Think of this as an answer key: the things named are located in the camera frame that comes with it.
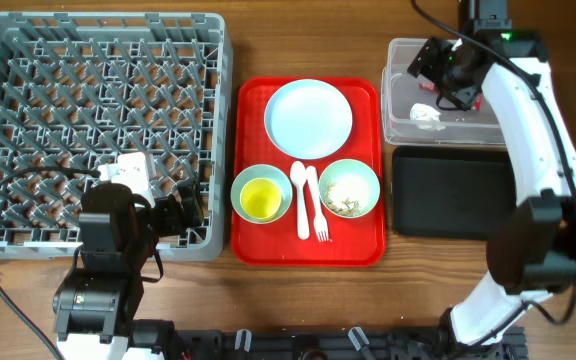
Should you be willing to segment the white plastic spoon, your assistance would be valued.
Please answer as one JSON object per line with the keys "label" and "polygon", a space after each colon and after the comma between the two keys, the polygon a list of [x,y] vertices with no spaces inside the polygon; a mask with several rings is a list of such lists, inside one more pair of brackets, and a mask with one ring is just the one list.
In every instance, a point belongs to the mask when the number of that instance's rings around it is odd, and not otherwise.
{"label": "white plastic spoon", "polygon": [[310,236],[307,210],[304,198],[304,186],[306,183],[306,169],[301,161],[295,161],[290,168],[290,180],[296,190],[297,200],[297,234],[301,240]]}

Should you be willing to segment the white napkin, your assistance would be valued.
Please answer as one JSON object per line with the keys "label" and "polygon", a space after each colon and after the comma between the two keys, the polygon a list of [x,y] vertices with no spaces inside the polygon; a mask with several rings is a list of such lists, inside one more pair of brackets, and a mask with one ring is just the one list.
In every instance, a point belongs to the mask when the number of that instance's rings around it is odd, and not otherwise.
{"label": "white napkin", "polygon": [[432,106],[416,103],[411,107],[410,119],[413,121],[439,122],[441,113]]}

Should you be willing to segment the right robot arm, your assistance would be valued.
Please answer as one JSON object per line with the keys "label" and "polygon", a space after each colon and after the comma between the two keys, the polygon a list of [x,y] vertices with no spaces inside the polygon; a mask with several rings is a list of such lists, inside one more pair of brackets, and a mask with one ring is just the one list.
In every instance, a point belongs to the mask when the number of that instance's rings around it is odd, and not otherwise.
{"label": "right robot arm", "polygon": [[486,275],[451,309],[461,352],[500,342],[529,310],[568,292],[576,307],[576,150],[552,89],[549,55],[533,30],[514,29],[503,1],[463,1],[450,40],[432,37],[409,66],[444,111],[486,100],[514,172],[516,209],[487,243]]}

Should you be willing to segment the red snack wrapper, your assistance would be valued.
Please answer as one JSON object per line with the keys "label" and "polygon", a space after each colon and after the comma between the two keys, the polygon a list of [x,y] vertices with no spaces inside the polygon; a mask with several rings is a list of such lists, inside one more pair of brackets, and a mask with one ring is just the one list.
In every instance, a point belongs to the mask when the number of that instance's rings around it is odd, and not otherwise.
{"label": "red snack wrapper", "polygon": [[[424,90],[424,91],[427,91],[427,92],[435,93],[435,94],[437,95],[437,98],[436,98],[435,103],[436,103],[436,105],[437,105],[438,108],[442,108],[442,107],[440,106],[440,102],[441,102],[441,100],[443,99],[443,97],[439,94],[439,91],[437,90],[437,88],[436,88],[436,86],[435,86],[434,84],[422,82],[422,83],[419,83],[419,84],[418,84],[418,87],[419,87],[420,90]],[[482,99],[483,99],[482,95],[478,95],[475,103],[474,103],[473,106],[471,107],[471,110],[479,111],[480,108],[481,108]],[[445,110],[446,110],[446,111],[457,111],[458,108],[457,108],[457,107],[455,107],[455,108],[446,108]]]}

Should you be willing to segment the yellow cup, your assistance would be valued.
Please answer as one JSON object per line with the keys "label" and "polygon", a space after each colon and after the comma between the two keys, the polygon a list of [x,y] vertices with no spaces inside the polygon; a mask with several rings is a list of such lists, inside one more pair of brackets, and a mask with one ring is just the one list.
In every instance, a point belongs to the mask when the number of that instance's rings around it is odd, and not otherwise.
{"label": "yellow cup", "polygon": [[248,181],[240,193],[240,205],[244,213],[259,222],[272,219],[279,210],[281,202],[280,188],[267,178]]}

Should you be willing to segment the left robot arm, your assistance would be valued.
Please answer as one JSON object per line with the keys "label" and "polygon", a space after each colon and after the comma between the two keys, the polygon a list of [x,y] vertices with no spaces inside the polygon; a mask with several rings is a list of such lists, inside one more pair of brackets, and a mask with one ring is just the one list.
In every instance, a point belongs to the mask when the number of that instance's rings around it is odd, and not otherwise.
{"label": "left robot arm", "polygon": [[103,183],[81,199],[81,247],[53,300],[57,348],[65,359],[189,359],[190,348],[166,320],[135,317],[150,279],[148,259],[162,261],[163,237],[204,220],[199,185],[148,201],[123,184]]}

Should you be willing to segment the light blue bowl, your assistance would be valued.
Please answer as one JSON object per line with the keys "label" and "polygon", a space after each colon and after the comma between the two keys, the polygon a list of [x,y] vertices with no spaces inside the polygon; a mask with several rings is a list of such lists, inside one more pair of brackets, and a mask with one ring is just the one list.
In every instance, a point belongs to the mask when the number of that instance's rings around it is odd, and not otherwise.
{"label": "light blue bowl", "polygon": [[[250,180],[255,178],[267,178],[274,181],[280,188],[282,202],[279,210],[274,215],[272,219],[267,222],[255,221],[248,215],[246,215],[240,205],[240,193],[243,186]],[[254,224],[266,224],[278,220],[281,218],[289,209],[292,202],[292,185],[288,180],[288,177],[278,168],[267,165],[267,164],[257,164],[244,169],[234,180],[231,188],[231,203],[235,212],[248,222]]]}

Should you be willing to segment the light green bowl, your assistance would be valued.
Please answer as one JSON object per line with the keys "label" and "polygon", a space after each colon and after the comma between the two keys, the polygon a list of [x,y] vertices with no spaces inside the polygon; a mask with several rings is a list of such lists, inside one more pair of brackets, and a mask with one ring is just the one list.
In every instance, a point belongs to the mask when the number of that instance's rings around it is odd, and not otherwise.
{"label": "light green bowl", "polygon": [[[358,217],[342,217],[333,213],[325,204],[324,204],[324,192],[326,185],[334,178],[337,177],[345,177],[348,175],[354,175],[357,177],[361,177],[364,179],[371,188],[371,200],[372,203],[367,207],[367,209]],[[355,219],[360,218],[367,215],[369,212],[373,210],[373,208],[377,205],[380,195],[381,195],[381,185],[378,176],[374,172],[374,170],[359,160],[355,159],[341,159],[337,160],[331,164],[329,164],[322,174],[319,177],[319,191],[320,191],[320,199],[324,206],[331,211],[336,216],[348,219]]]}

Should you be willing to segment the rice and peanut scraps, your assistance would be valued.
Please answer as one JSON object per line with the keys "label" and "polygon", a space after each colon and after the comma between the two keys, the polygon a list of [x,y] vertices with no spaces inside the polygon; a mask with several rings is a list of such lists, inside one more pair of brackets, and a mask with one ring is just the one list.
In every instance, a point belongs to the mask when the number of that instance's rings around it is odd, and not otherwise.
{"label": "rice and peanut scraps", "polygon": [[324,204],[337,215],[358,217],[371,203],[370,185],[361,177],[337,177],[326,185]]}

